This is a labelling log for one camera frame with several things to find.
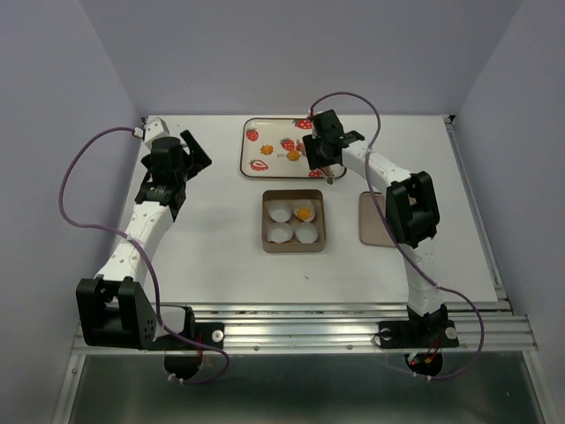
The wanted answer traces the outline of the metal tongs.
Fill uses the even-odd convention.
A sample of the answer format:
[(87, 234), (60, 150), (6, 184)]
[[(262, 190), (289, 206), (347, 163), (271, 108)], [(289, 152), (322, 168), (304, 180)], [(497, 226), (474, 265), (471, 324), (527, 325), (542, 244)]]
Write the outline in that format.
[(329, 167), (324, 167), (324, 168), (321, 169), (321, 172), (324, 176), (325, 181), (329, 185), (333, 185), (334, 184), (334, 174), (333, 174), (332, 170)]

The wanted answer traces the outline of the brown tin lid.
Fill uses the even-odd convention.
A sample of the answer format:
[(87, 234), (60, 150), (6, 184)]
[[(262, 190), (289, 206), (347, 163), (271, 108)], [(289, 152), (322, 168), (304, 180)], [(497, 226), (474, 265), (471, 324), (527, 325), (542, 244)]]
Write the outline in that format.
[(367, 246), (395, 246), (380, 219), (369, 192), (363, 192), (359, 196), (358, 235), (360, 241)]

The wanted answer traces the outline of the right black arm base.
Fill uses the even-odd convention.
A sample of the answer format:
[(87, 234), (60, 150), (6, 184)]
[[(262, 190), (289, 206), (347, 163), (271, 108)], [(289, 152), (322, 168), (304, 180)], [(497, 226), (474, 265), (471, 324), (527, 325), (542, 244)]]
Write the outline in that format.
[(403, 349), (405, 351), (424, 350), (435, 347), (456, 348), (459, 339), (455, 323), (449, 319), (448, 309), (444, 304), (431, 313), (417, 314), (411, 307), (406, 307), (408, 318), (377, 323), (380, 347), (383, 349)]

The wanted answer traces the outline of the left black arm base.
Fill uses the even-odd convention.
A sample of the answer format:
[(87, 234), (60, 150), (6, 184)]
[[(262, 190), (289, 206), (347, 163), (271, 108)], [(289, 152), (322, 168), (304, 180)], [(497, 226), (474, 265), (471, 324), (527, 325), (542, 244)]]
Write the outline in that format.
[[(161, 309), (164, 323), (174, 332), (193, 342), (223, 348), (224, 324), (199, 320), (191, 307), (164, 306)], [(157, 325), (154, 341), (150, 345), (154, 351), (196, 351), (197, 346), (186, 344)]]

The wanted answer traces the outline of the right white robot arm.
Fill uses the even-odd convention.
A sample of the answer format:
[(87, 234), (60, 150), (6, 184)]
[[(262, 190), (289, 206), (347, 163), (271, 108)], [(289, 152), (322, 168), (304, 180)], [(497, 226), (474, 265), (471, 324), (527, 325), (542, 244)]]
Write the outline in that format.
[(376, 139), (366, 141), (357, 131), (344, 131), (334, 110), (312, 112), (309, 121), (312, 133), (303, 137), (309, 167), (321, 170), (339, 164), (363, 177), (371, 195), (383, 196), (383, 207), (373, 203), (403, 256), (410, 317), (406, 334), (417, 345), (427, 344), (438, 334), (436, 322), (448, 317), (441, 288), (429, 275), (440, 221), (431, 176), (406, 170), (374, 152)]

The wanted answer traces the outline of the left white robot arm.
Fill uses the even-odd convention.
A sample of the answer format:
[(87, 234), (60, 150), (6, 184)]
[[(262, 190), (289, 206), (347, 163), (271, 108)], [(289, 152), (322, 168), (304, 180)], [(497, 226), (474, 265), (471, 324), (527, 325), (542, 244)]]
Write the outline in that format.
[(160, 300), (148, 299), (143, 284), (156, 278), (152, 260), (185, 203), (187, 182), (212, 161), (187, 130), (150, 144), (126, 229), (117, 231), (119, 241), (95, 277), (82, 279), (76, 289), (83, 338), (91, 346), (147, 350), (166, 337), (185, 348), (196, 339), (192, 310), (181, 308), (167, 326)]

